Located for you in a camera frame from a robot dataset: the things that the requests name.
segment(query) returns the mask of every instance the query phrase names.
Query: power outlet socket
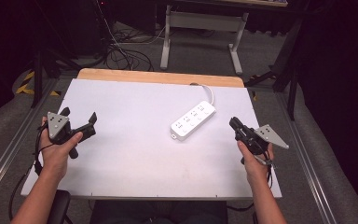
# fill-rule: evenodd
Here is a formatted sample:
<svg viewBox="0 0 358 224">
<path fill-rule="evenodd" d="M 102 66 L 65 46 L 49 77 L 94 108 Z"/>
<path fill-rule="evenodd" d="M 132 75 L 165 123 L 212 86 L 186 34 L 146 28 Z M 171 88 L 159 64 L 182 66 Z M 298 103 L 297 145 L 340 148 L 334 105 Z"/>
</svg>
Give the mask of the power outlet socket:
<svg viewBox="0 0 358 224">
<path fill-rule="evenodd" d="M 171 138 L 186 140 L 203 123 L 216 113 L 213 105 L 202 101 L 171 125 Z"/>
</svg>

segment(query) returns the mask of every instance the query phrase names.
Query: white power strip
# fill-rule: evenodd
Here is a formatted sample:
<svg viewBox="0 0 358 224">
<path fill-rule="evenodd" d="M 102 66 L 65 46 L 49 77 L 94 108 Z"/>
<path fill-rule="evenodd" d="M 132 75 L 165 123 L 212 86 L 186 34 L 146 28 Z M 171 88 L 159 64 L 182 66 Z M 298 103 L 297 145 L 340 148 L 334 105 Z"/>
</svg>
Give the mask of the white power strip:
<svg viewBox="0 0 358 224">
<path fill-rule="evenodd" d="M 214 106 L 202 101 L 171 125 L 171 137 L 184 141 L 214 113 Z"/>
</svg>

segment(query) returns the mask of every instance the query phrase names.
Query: gray carpet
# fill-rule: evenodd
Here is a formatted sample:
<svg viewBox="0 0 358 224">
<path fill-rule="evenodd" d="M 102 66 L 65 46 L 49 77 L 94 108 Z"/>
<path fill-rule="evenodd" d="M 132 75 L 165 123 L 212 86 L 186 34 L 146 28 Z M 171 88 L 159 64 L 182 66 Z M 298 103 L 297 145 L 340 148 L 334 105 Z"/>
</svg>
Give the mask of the gray carpet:
<svg viewBox="0 0 358 224">
<path fill-rule="evenodd" d="M 216 32 L 213 36 L 204 38 L 191 32 L 179 31 L 172 36 L 171 57 L 166 72 L 184 74 L 207 74 L 217 76 L 235 76 L 227 44 L 235 37 L 231 33 Z M 251 75 L 261 75 L 269 70 L 284 41 L 284 36 L 270 37 L 268 34 L 250 34 L 245 32 L 238 49 L 244 71 L 243 78 Z M 149 45 L 123 45 L 124 49 L 136 49 L 146 54 L 152 61 L 155 70 L 160 71 L 159 63 L 162 51 L 162 40 L 158 39 Z M 145 70 L 142 64 L 138 70 Z M 14 84 L 17 89 L 25 74 Z M 33 162 L 34 140 L 36 127 L 40 118 L 48 111 L 57 111 L 71 76 L 62 76 L 55 91 L 62 91 L 62 96 L 49 96 L 41 107 L 32 125 L 24 136 L 20 150 L 14 158 L 6 174 L 0 182 L 0 223 L 8 223 L 7 205 L 11 191 L 21 175 Z M 257 90 L 257 101 L 253 101 L 255 112 L 260 125 L 270 124 L 273 129 L 290 146 L 295 146 L 295 139 L 290 131 L 285 114 L 277 100 L 277 93 L 265 89 Z M 32 103 L 32 95 L 16 94 L 14 100 L 0 109 L 0 157 L 16 133 Z M 358 197 L 354 193 L 345 175 L 340 170 L 335 156 L 313 121 L 312 115 L 304 106 L 301 90 L 296 99 L 296 123 L 302 141 L 308 151 L 315 172 L 324 187 L 325 196 L 334 212 L 337 223 L 358 223 Z M 310 189 L 310 183 L 304 174 L 298 159 L 296 149 L 276 148 L 276 174 L 282 190 L 282 198 L 278 204 L 289 223 L 324 223 L 315 198 Z M 13 210 L 20 207 L 23 198 L 20 190 L 16 194 Z M 251 201 L 228 202 L 229 205 L 244 207 Z M 92 202 L 72 200 L 68 216 L 74 223 L 88 223 L 91 215 Z M 253 223 L 253 209 L 247 212 L 228 210 L 229 223 Z"/>
</svg>

